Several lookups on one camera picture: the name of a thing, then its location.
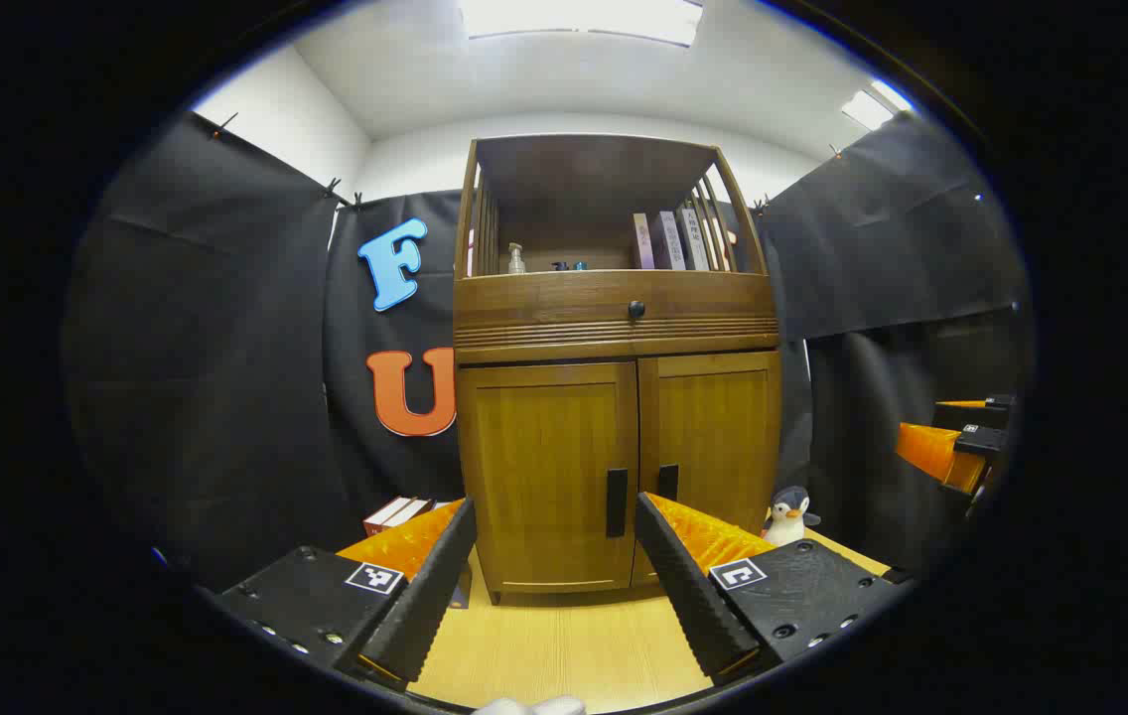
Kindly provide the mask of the wooden double-door shoe cabinet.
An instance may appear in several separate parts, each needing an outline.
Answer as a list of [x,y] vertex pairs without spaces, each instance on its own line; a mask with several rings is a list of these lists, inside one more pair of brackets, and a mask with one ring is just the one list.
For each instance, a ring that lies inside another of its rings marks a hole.
[[[658,136],[549,134],[482,136],[466,164],[455,241],[457,280],[509,275],[510,241],[523,245],[526,273],[561,272],[552,262],[587,270],[638,270],[633,214],[647,218],[695,208],[710,272],[764,273],[775,282],[752,213],[719,145]],[[453,348],[457,371],[474,367],[555,365],[721,353],[778,352],[777,334],[749,338],[653,339],[534,348]],[[631,588],[656,583],[636,542]]]

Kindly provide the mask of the wooden shoe cabinet door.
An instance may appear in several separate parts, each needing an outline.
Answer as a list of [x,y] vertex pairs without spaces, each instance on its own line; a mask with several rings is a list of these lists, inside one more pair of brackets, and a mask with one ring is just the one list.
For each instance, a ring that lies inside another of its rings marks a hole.
[[631,361],[460,369],[457,429],[493,601],[631,588],[638,480]]
[[775,493],[778,352],[641,358],[640,493],[759,535]]

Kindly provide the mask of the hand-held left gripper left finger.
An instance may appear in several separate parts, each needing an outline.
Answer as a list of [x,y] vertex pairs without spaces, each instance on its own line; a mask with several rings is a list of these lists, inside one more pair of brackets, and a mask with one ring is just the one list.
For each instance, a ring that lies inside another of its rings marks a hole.
[[343,551],[297,547],[213,601],[315,667],[404,691],[422,673],[474,544],[474,506],[456,500]]

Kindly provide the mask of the small ceiling light panel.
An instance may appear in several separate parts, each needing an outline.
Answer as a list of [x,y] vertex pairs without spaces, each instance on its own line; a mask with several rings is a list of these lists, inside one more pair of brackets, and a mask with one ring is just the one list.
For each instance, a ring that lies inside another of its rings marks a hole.
[[893,86],[873,80],[869,87],[856,90],[841,104],[841,114],[869,131],[876,131],[900,114],[915,112],[913,103]]

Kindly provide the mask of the penguin plush toy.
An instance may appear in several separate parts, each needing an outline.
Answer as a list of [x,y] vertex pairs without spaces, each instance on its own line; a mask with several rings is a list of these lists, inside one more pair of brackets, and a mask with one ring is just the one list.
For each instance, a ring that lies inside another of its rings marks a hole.
[[821,524],[821,517],[809,510],[810,496],[804,486],[786,486],[774,494],[761,538],[773,547],[803,539],[809,526]]

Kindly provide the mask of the grey book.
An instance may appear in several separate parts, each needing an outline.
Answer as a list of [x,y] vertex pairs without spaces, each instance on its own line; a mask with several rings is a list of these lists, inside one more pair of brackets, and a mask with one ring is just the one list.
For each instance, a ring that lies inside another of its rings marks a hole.
[[708,245],[706,245],[703,227],[695,208],[679,208],[679,235],[681,235],[682,256],[688,270],[711,271]]

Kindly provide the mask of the large ceiling light panel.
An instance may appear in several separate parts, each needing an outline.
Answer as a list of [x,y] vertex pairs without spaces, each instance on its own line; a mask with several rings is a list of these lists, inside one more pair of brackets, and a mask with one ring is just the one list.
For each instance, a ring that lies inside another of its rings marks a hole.
[[590,33],[691,46],[704,6],[695,0],[457,0],[472,38]]

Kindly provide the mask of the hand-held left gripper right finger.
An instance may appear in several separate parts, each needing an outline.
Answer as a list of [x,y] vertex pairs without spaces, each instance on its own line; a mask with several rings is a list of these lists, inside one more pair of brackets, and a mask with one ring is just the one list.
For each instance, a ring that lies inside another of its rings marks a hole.
[[647,493],[635,535],[703,673],[735,682],[828,648],[913,589],[816,538],[774,547],[696,507]]

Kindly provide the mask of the wooden cabinet drawer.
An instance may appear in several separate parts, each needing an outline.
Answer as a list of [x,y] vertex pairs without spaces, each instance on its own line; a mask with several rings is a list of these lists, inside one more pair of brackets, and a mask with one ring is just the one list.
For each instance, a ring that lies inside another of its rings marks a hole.
[[776,335],[764,273],[583,270],[460,279],[455,348]]

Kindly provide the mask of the red book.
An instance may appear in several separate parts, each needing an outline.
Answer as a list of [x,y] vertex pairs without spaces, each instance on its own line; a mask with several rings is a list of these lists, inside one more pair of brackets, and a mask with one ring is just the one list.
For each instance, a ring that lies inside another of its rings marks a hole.
[[365,537],[373,537],[374,535],[382,532],[382,530],[386,529],[387,522],[391,520],[391,518],[396,515],[402,507],[409,506],[412,502],[414,502],[414,498],[396,497],[387,502],[384,506],[378,507],[377,511],[369,517],[365,517],[364,520],[361,521]]

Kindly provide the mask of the black backdrop cloth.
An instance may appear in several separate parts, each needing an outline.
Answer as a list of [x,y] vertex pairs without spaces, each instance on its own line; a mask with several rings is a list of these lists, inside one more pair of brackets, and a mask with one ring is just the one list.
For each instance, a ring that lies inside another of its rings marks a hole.
[[[74,436],[116,519],[224,590],[337,551],[391,498],[468,500],[456,425],[460,189],[350,205],[194,114],[120,173],[70,276]],[[750,210],[775,282],[775,493],[919,571],[971,498],[895,453],[936,401],[1022,395],[1026,270],[964,153],[909,114]]]

